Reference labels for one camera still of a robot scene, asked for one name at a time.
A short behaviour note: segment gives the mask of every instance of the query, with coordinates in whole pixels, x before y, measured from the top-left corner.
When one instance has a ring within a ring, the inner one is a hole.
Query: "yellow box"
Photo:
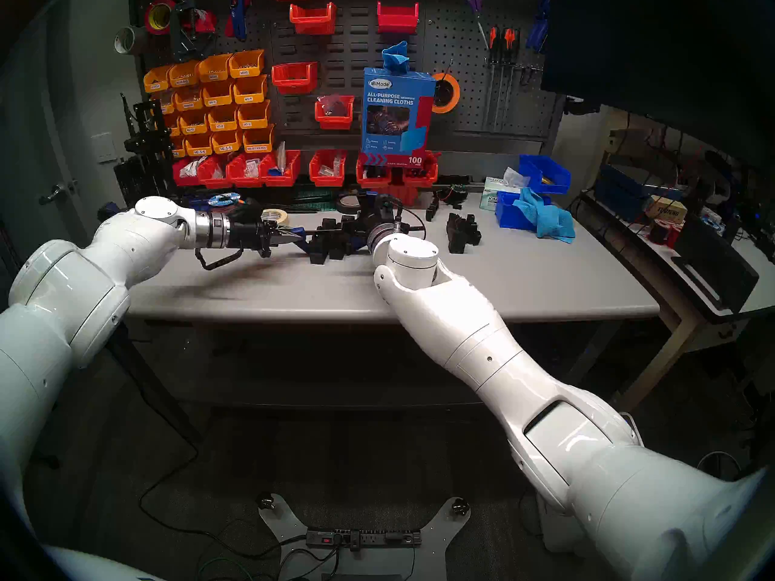
[[[658,218],[676,225],[681,224],[686,217],[686,206],[670,198],[660,195],[652,195],[645,208],[645,215],[649,218]]]

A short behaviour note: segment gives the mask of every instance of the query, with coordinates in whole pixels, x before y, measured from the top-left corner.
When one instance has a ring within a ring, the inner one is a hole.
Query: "door handle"
[[[51,188],[50,195],[41,195],[38,198],[38,204],[44,206],[46,204],[50,204],[51,202],[55,202],[56,200],[64,199],[67,196],[68,193],[65,191],[64,187],[61,187],[60,185],[54,185]]]

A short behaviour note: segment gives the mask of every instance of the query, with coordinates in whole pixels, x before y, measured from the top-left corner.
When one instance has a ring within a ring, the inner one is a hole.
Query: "black cable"
[[[170,427],[177,433],[177,429],[170,422],[170,420],[166,416],[164,416],[161,412],[159,412],[158,409],[154,408],[154,406],[152,406],[150,404],[150,402],[148,401],[148,399],[145,396],[145,392],[141,388],[138,387],[138,389],[140,390],[140,397],[146,403],[147,407],[150,408],[151,410],[153,410],[154,412],[156,412],[156,414],[159,415],[161,417],[161,419],[164,422],[166,422],[168,425],[170,425]],[[180,473],[181,470],[185,469],[187,466],[189,466],[192,462],[194,462],[199,457],[199,448],[197,448],[196,445],[194,445],[186,437],[183,437],[182,435],[180,435],[180,437],[186,443],[188,443],[190,445],[190,447],[194,450],[194,455],[191,458],[189,458],[188,460],[186,460],[185,462],[183,462],[182,464],[179,464],[178,466],[173,468],[166,475],[162,476],[158,481],[156,481],[156,483],[154,483],[147,490],[145,490],[143,495],[141,495],[140,498],[137,500],[138,508],[140,508],[140,511],[143,514],[145,514],[149,519],[151,519],[153,522],[155,522],[157,524],[160,524],[162,527],[164,527],[166,529],[169,529],[170,531],[177,531],[178,533],[185,533],[185,534],[189,534],[189,535],[201,535],[203,537],[209,537],[212,540],[214,540],[217,543],[219,543],[224,549],[226,549],[229,552],[233,553],[234,555],[240,556],[241,558],[245,558],[245,559],[249,559],[249,560],[260,560],[261,558],[263,558],[263,556],[266,556],[266,554],[269,554],[270,552],[273,552],[274,550],[279,548],[281,545],[293,543],[294,541],[298,541],[299,539],[305,539],[306,538],[306,535],[297,535],[296,537],[293,537],[293,538],[290,538],[290,539],[285,539],[283,541],[279,541],[279,542],[277,542],[276,545],[273,545],[271,548],[267,548],[266,550],[264,550],[263,552],[261,552],[259,554],[246,554],[245,552],[240,552],[239,550],[235,550],[229,544],[227,544],[224,541],[222,541],[221,538],[219,538],[217,535],[214,535],[214,534],[210,533],[209,531],[202,531],[201,529],[183,529],[183,528],[180,528],[180,527],[174,527],[171,524],[167,524],[163,520],[160,520],[160,519],[156,518],[154,515],[152,515],[143,506],[143,500],[145,499],[145,497],[148,494],[150,494],[153,490],[155,490],[157,487],[159,487],[159,485],[164,483],[164,481],[166,481],[166,480],[170,479],[171,477],[175,476],[176,474]]]
[[[409,214],[411,214],[412,216],[414,216],[414,217],[415,217],[415,218],[416,218],[418,221],[420,221],[420,224],[422,225],[422,238],[424,239],[425,237],[427,237],[427,236],[428,236],[428,229],[427,229],[427,228],[425,228],[425,223],[422,221],[422,218],[420,218],[419,216],[417,216],[417,214],[415,214],[415,213],[414,213],[414,212],[412,212],[411,210],[408,210],[408,209],[407,209],[407,211],[406,211],[406,212],[408,212]]]

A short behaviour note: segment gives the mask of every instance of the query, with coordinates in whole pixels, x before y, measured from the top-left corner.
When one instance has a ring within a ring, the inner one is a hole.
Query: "electronics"
[[[735,248],[699,218],[688,216],[675,250],[681,257],[674,256],[674,263],[693,279],[716,308],[727,307],[735,314],[740,312],[756,286],[759,274]]]

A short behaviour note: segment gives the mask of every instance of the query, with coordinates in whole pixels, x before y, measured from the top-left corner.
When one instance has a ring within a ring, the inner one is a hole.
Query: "black pegboard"
[[[264,49],[265,70],[271,80],[274,64],[299,61],[318,61],[318,86],[311,94],[283,96],[270,83],[272,120],[277,130],[295,136],[295,144],[303,147],[309,137],[310,146],[319,146],[325,136],[336,136],[354,145],[360,135],[360,112],[363,98],[363,69],[381,66],[381,51],[400,40],[409,44],[410,68],[430,73],[443,72],[453,61],[450,73],[458,80],[461,98],[457,107],[445,115],[434,115],[432,130],[435,135],[462,138],[465,136],[492,136],[503,139],[528,139],[544,142],[553,137],[552,125],[559,124],[556,108],[559,101],[554,93],[541,91],[540,70],[543,55],[521,50],[519,63],[537,69],[526,87],[519,86],[520,70],[515,71],[512,97],[505,108],[506,83],[509,69],[505,70],[501,111],[498,127],[492,124],[482,130],[482,116],[487,94],[490,68],[485,58],[487,50],[476,25],[476,19],[464,0],[381,0],[387,5],[413,5],[420,2],[420,21],[417,33],[411,36],[380,35],[377,33],[377,0],[308,0],[305,7],[322,7],[328,1],[337,6],[335,33],[331,36],[297,35],[288,20],[289,4],[273,0],[254,0],[246,15],[247,40],[238,41],[224,35],[228,19],[229,0],[200,0],[198,7],[218,17],[215,54],[239,50]],[[486,0],[480,21],[487,33],[492,25],[522,30],[524,47],[540,0]],[[148,1],[140,2],[144,11]],[[168,47],[161,40],[159,49],[146,56],[148,68],[171,62]],[[496,68],[494,91],[490,102],[490,120],[498,95],[500,68]],[[354,95],[353,126],[350,131],[323,131],[314,118],[314,102],[323,94]]]

